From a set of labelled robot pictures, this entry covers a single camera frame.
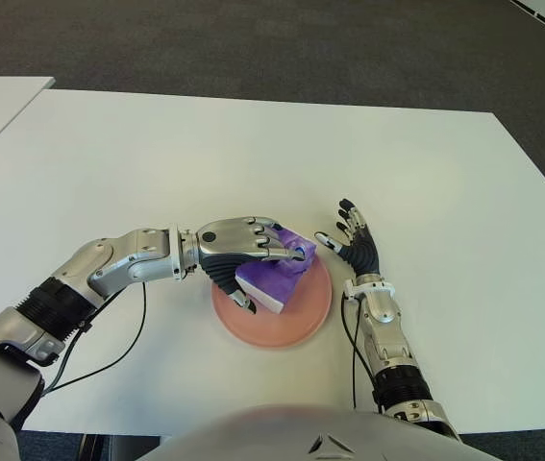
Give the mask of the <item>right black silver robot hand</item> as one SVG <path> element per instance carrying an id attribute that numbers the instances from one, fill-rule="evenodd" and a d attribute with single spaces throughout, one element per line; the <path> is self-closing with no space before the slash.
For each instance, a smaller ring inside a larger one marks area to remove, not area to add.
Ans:
<path id="1" fill-rule="evenodd" d="M 341 243 L 323 231 L 317 231 L 316 240 L 332 250 L 354 271 L 357 277 L 381 274 L 379 253 L 365 218 L 356 205 L 348 199 L 338 203 L 338 215 L 342 222 L 336 227 L 346 236 L 347 242 Z"/>

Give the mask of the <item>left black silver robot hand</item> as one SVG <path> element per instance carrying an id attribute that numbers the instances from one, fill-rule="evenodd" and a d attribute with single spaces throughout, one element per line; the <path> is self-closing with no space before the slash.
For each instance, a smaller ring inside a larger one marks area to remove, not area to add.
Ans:
<path id="1" fill-rule="evenodd" d="M 311 242 L 267 217 L 214 221 L 196 232 L 196 240 L 204 272 L 236 305 L 251 314 L 257 308 L 236 279 L 239 267 L 249 263 L 279 263 L 283 274 L 303 272 L 310 267 L 315 254 Z"/>

